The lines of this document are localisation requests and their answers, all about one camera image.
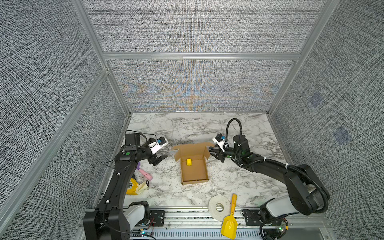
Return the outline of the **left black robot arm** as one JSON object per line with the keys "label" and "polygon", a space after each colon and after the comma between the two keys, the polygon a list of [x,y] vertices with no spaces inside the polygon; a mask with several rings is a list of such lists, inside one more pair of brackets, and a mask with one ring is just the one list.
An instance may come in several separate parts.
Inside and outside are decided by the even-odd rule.
{"label": "left black robot arm", "polygon": [[128,240],[133,237],[132,229],[136,224],[149,218],[147,202],[134,203],[126,213],[123,212],[126,192],[138,163],[148,160],[153,166],[158,165],[166,156],[157,156],[157,152],[167,146],[169,141],[152,134],[141,144],[141,137],[145,137],[145,134],[126,131],[125,143],[114,158],[114,173],[108,187],[95,210],[86,213],[83,218],[86,239]]}

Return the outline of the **brown cardboard box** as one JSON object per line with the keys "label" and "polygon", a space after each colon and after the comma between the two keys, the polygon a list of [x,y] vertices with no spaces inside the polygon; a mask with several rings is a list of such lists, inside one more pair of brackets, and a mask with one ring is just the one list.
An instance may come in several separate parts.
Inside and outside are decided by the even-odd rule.
{"label": "brown cardboard box", "polygon": [[[181,183],[182,185],[207,183],[209,181],[207,163],[211,156],[209,147],[214,144],[205,142],[198,144],[186,144],[173,146],[177,151],[174,155],[175,161],[181,161]],[[192,159],[192,165],[187,166],[187,159]]]}

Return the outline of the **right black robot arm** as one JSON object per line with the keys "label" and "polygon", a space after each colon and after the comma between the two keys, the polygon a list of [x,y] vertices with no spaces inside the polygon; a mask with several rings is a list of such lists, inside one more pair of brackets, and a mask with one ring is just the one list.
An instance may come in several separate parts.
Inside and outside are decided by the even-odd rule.
{"label": "right black robot arm", "polygon": [[233,147],[229,146],[222,134],[214,137],[213,142],[215,145],[210,147],[210,153],[217,160],[224,162],[230,158],[244,170],[266,175],[286,185],[286,196],[261,205],[259,217],[262,221],[284,218],[290,214],[309,216],[328,210],[330,194],[310,166],[284,164],[255,154],[251,152],[244,135],[234,137]]}

